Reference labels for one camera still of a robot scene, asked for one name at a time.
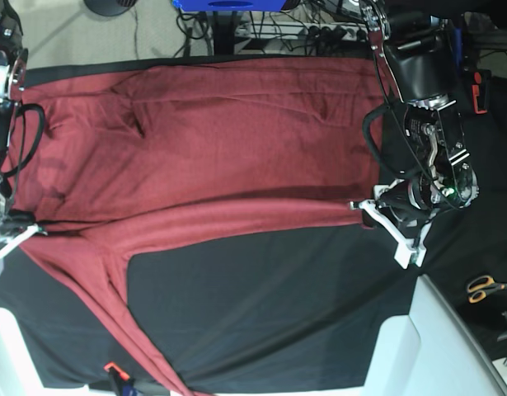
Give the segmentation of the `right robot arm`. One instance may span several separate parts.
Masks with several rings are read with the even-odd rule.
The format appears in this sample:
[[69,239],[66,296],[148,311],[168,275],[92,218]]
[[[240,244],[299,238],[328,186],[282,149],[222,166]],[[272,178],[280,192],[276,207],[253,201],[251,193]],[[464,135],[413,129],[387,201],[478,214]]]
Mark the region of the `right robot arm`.
[[[45,127],[45,112],[37,104],[22,100],[28,49],[23,46],[21,20],[11,3],[0,1],[0,275],[5,257],[21,243],[44,230],[30,212],[14,210],[16,191],[21,170],[34,157]],[[30,151],[25,153],[25,139],[21,140],[16,165],[5,171],[11,137],[19,118],[33,111],[38,115],[38,127]]]

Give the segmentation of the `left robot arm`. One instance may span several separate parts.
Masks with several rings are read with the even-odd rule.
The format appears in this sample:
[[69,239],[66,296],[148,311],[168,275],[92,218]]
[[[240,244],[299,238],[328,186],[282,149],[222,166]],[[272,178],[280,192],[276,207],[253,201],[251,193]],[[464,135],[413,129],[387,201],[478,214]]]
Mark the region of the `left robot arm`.
[[[379,86],[392,90],[383,95],[382,105],[364,117],[364,140],[394,179],[374,186],[372,197],[353,203],[352,208],[388,231],[397,243],[394,259],[400,267],[421,266],[425,238],[436,217],[467,208],[479,194],[453,96],[458,87],[453,25],[384,1],[362,1],[359,9],[377,78],[388,80]],[[400,104],[405,113],[393,119],[415,160],[406,171],[387,163],[370,134],[373,121],[386,113],[395,115]]]

